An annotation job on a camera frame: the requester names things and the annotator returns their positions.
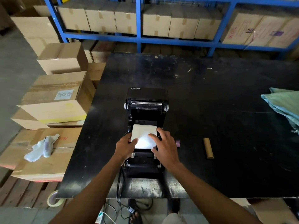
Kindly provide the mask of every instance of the person's right hand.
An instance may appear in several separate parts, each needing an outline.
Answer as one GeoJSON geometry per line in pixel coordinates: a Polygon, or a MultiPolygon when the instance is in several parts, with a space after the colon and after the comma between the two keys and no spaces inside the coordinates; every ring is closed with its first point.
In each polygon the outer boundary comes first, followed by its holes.
{"type": "Polygon", "coordinates": [[[180,164],[176,142],[174,141],[174,138],[170,136],[169,131],[163,131],[161,128],[157,128],[157,131],[160,133],[162,141],[160,141],[160,139],[154,134],[150,133],[148,135],[155,141],[159,149],[158,151],[153,148],[152,152],[156,155],[157,159],[163,164],[163,166],[171,172],[174,167],[180,164]]]}

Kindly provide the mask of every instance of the shelf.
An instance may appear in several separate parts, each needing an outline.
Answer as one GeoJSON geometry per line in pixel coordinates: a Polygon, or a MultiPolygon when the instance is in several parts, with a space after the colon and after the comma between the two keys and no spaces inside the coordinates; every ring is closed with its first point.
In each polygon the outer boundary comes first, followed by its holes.
{"type": "Polygon", "coordinates": [[[230,3],[226,14],[222,18],[218,31],[215,34],[214,39],[211,41],[143,37],[141,35],[141,12],[140,12],[141,0],[136,0],[136,21],[137,21],[136,37],[66,32],[65,28],[63,27],[63,22],[59,16],[59,13],[56,11],[51,0],[45,0],[45,3],[49,8],[49,11],[53,17],[53,20],[55,22],[55,25],[57,26],[57,29],[60,33],[60,36],[62,37],[63,42],[68,42],[67,38],[91,39],[91,40],[101,40],[101,41],[134,42],[137,43],[137,51],[139,53],[141,52],[141,43],[207,47],[210,48],[207,56],[212,56],[215,51],[215,48],[247,49],[247,50],[280,52],[279,56],[281,58],[284,56],[285,53],[293,49],[296,46],[296,44],[299,43],[299,37],[298,37],[289,47],[283,49],[283,48],[274,48],[274,47],[257,47],[257,46],[246,46],[246,45],[223,44],[219,42],[220,37],[237,3],[272,5],[272,6],[281,6],[281,7],[299,7],[299,1],[293,1],[293,0],[196,0],[196,1],[208,1],[208,2],[214,1],[214,2],[230,3]]]}

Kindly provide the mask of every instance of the table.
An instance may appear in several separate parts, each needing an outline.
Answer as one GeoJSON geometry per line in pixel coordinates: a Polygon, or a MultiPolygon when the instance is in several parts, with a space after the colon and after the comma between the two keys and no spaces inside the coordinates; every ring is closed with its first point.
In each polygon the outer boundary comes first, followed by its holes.
{"type": "MultiPolygon", "coordinates": [[[[73,198],[112,157],[127,130],[128,87],[168,90],[164,129],[195,175],[231,198],[298,197],[299,135],[260,97],[269,87],[299,90],[296,62],[111,54],[58,197],[73,198]],[[205,155],[209,137],[215,159],[205,155]]],[[[115,179],[109,198],[116,197],[115,179]]],[[[126,178],[122,198],[188,197],[167,171],[160,179],[126,178]]]]}

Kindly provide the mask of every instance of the beige pants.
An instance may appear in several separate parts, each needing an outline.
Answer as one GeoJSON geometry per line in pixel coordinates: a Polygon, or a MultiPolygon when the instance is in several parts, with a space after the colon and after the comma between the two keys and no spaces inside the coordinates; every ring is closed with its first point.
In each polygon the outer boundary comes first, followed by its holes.
{"type": "Polygon", "coordinates": [[[187,224],[186,220],[180,213],[171,213],[166,216],[162,224],[187,224]]]}

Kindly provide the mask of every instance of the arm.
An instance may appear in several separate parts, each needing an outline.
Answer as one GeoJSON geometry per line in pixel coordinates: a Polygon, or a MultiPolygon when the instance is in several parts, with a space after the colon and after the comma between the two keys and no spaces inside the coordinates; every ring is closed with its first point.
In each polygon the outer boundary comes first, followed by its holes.
{"type": "Polygon", "coordinates": [[[161,128],[157,128],[157,131],[162,141],[157,136],[149,134],[159,148],[159,151],[152,149],[152,152],[179,181],[209,223],[261,224],[247,210],[186,169],[178,159],[174,138],[161,128]]]}
{"type": "Polygon", "coordinates": [[[94,224],[102,209],[111,185],[124,161],[133,153],[138,139],[128,143],[131,133],[116,143],[113,157],[96,177],[66,205],[49,224],[94,224]]]}

